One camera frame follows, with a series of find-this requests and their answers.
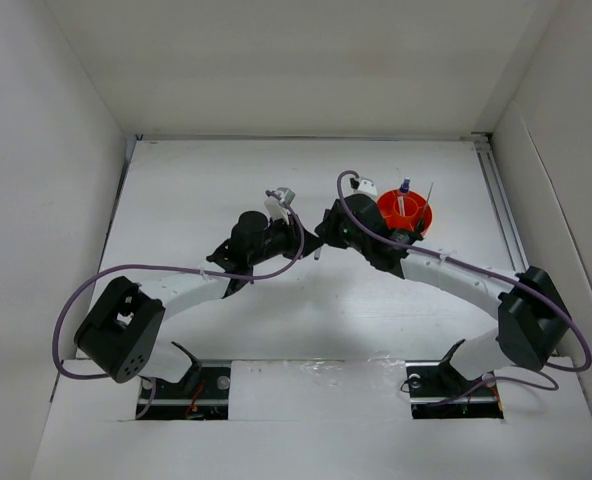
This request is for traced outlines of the white pen red cap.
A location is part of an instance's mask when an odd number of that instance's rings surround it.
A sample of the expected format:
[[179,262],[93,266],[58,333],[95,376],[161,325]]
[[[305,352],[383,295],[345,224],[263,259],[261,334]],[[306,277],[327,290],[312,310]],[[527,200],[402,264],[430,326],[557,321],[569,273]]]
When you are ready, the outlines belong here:
[[402,196],[402,195],[398,196],[397,201],[398,201],[400,215],[403,217],[406,216],[404,196]]

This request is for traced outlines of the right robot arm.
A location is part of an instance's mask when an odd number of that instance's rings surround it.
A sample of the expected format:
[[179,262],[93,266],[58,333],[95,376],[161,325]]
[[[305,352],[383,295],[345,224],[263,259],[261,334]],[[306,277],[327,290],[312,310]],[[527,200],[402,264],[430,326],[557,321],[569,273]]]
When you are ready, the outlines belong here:
[[461,394],[509,366],[541,371],[569,329],[566,307],[545,271],[501,273],[432,250],[419,231],[390,227],[364,194],[336,200],[315,233],[327,246],[351,248],[373,268],[435,287],[496,321],[487,333],[457,341],[432,370],[432,380],[449,393]]

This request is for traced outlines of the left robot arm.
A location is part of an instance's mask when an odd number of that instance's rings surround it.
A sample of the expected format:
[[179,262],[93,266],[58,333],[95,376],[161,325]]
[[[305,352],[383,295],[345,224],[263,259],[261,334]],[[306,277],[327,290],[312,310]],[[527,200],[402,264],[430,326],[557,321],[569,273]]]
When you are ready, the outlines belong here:
[[75,344],[119,384],[137,376],[163,380],[175,395],[188,396],[198,387],[199,361],[185,347],[157,339],[162,323],[234,295],[260,263],[277,256],[300,259],[321,246],[292,216],[270,220],[258,211],[244,212],[203,271],[140,284],[125,276],[111,280],[78,328]]

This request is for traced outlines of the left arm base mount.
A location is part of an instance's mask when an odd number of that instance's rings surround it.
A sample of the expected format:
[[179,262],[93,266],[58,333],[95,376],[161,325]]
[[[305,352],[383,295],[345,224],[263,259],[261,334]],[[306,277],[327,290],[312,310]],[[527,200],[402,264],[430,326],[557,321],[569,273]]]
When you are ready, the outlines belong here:
[[205,361],[191,389],[163,379],[152,386],[143,380],[136,404],[137,420],[221,421],[229,415],[231,361]]

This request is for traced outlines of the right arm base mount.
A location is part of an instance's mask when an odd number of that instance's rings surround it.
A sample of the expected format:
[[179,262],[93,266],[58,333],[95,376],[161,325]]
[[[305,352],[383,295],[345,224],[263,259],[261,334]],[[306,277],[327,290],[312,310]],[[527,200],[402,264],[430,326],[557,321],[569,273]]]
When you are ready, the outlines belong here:
[[465,380],[438,361],[412,361],[406,364],[400,391],[408,396],[414,420],[504,418],[491,373]]

